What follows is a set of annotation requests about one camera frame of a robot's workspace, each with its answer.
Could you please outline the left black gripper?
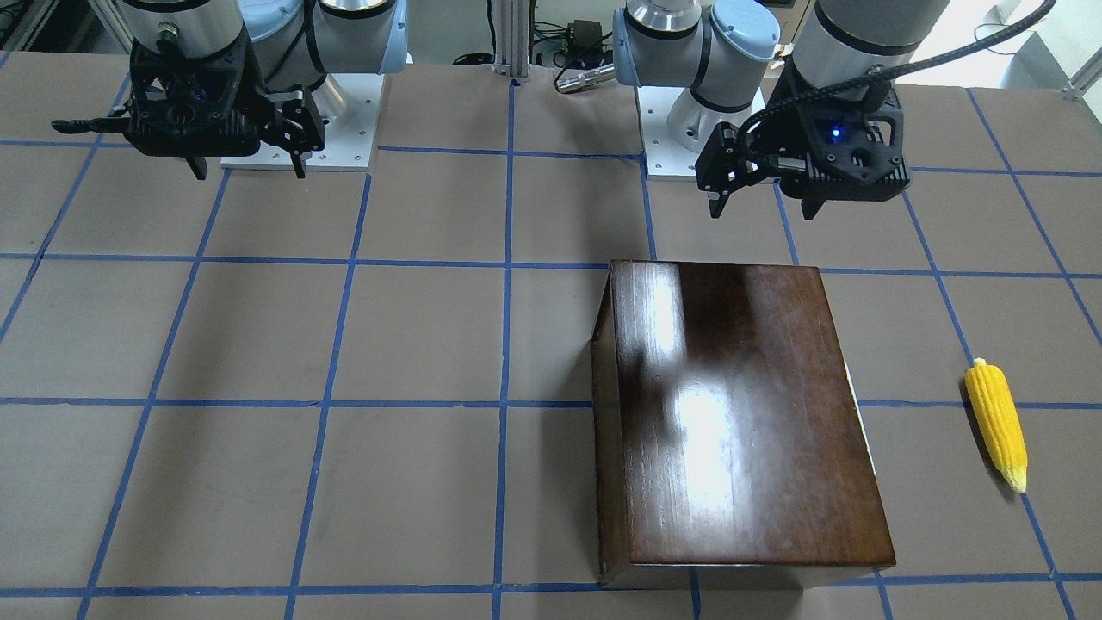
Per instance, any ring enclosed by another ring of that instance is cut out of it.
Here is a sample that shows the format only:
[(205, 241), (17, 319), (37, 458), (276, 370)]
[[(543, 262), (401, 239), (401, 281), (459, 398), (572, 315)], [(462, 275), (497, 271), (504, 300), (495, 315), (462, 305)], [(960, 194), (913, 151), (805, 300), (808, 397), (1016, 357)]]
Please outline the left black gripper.
[[(746, 153), (741, 156), (736, 126), (721, 121), (696, 157), (696, 188), (707, 195), (709, 216), (719, 219), (733, 192), (747, 183), (760, 183), (769, 177), (806, 180), (814, 168), (809, 141), (799, 121), (749, 121), (745, 139)], [(802, 217), (811, 222), (821, 213), (827, 199), (802, 199)]]

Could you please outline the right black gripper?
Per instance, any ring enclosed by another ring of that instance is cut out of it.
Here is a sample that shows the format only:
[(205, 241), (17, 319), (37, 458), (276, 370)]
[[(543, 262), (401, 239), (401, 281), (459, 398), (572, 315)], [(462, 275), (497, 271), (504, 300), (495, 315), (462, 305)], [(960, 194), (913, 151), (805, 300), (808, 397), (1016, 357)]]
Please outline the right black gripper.
[[(268, 91), (267, 87), (252, 84), (251, 121), (260, 141), (290, 153), (298, 180), (306, 177), (307, 157), (325, 149), (325, 121), (306, 87)], [(183, 161), (195, 180), (207, 180), (207, 157), (190, 154)]]

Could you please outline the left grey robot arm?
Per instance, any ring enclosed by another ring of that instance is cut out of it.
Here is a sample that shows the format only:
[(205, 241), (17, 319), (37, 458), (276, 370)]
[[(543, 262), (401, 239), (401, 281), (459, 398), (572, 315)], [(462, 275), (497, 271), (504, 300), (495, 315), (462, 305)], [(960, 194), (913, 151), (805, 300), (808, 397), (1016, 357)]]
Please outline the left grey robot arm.
[(890, 70), (944, 1), (814, 1), (782, 75), (752, 111), (782, 28), (757, 1), (627, 1), (611, 28), (617, 81), (680, 90), (670, 129), (696, 152), (717, 217), (733, 192), (778, 180), (811, 220), (827, 202), (889, 202), (912, 183)]

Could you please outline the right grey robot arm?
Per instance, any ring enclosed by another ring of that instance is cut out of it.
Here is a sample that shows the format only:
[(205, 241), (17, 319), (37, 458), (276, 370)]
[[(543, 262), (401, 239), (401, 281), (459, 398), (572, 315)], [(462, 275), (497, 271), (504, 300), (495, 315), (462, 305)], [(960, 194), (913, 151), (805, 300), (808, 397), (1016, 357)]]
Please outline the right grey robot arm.
[(123, 1), (127, 101), (96, 127), (196, 180), (227, 168), (367, 171), (406, 1)]

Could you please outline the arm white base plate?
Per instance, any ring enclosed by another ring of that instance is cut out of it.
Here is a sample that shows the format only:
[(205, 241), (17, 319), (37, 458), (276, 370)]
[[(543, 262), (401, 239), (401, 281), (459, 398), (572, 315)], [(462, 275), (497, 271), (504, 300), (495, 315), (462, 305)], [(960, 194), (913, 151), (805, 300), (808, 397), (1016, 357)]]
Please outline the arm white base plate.
[[(328, 74), (310, 93), (324, 122), (325, 149), (303, 157), (306, 171), (368, 171), (375, 152), (375, 131), (381, 116), (385, 76)], [(248, 157), (222, 157), (223, 168), (291, 171), (291, 154), (261, 142)]]
[(689, 88), (636, 88), (639, 131), (649, 180), (696, 183), (696, 159), (715, 126), (739, 126), (766, 105), (757, 88), (747, 108), (720, 113), (696, 101)]

